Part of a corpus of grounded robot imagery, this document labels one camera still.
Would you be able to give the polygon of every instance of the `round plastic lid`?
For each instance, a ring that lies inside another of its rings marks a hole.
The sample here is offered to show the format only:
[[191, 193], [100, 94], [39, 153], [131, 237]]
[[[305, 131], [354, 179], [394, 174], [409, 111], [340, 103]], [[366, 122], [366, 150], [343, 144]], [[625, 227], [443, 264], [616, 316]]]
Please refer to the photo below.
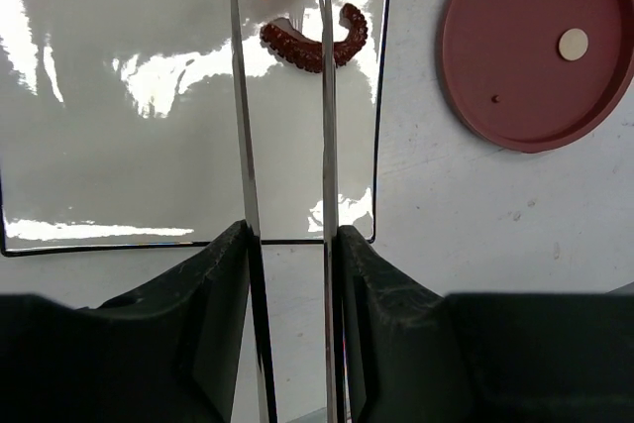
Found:
[[593, 130], [634, 75], [634, 0], [449, 0], [440, 30], [448, 100], [515, 151]]

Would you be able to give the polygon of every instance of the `white table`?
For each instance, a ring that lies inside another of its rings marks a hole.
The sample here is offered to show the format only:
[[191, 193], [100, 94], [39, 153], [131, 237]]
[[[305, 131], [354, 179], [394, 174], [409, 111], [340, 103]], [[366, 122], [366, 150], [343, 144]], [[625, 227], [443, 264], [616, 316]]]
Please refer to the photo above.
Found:
[[[430, 287], [596, 291], [634, 281], [634, 88], [590, 136], [522, 156], [467, 132], [438, 87], [444, 0], [391, 0], [376, 250]], [[97, 306], [194, 250], [0, 260], [0, 292]], [[280, 421], [323, 407], [321, 248], [264, 251]], [[245, 332], [234, 421], [257, 421], [253, 331]]]

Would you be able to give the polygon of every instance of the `octopus tentacle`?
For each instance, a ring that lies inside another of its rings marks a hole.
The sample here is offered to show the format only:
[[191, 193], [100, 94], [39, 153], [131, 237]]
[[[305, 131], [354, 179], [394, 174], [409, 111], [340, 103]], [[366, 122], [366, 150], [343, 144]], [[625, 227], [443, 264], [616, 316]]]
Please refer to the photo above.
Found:
[[[345, 4], [340, 12], [342, 24], [349, 31], [346, 39], [335, 42], [335, 64], [348, 63], [368, 40], [368, 22], [364, 14], [352, 4]], [[321, 42], [307, 39], [292, 28], [288, 19], [280, 18], [267, 23], [260, 30], [262, 41], [286, 61], [311, 73], [321, 73]]]

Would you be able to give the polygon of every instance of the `beige circular spot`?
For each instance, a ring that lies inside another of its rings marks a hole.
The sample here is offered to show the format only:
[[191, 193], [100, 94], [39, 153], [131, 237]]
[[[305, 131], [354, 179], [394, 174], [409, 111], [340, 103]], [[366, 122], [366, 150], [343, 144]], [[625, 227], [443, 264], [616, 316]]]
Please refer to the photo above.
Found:
[[559, 39], [559, 54], [567, 61], [577, 61], [587, 52], [587, 34], [582, 29], [570, 29]]

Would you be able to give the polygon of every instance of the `glass plate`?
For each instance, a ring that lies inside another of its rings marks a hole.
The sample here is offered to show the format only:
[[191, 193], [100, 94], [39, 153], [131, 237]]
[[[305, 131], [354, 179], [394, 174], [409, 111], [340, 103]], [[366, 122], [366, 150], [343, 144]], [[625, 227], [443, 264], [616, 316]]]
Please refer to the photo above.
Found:
[[[321, 75], [272, 55], [317, 0], [241, 0], [263, 239], [319, 240]], [[350, 2], [370, 37], [338, 70], [340, 219], [373, 237], [386, 0]], [[244, 217], [229, 0], [0, 0], [5, 255], [212, 240]], [[336, 27], [336, 37], [345, 36]]]

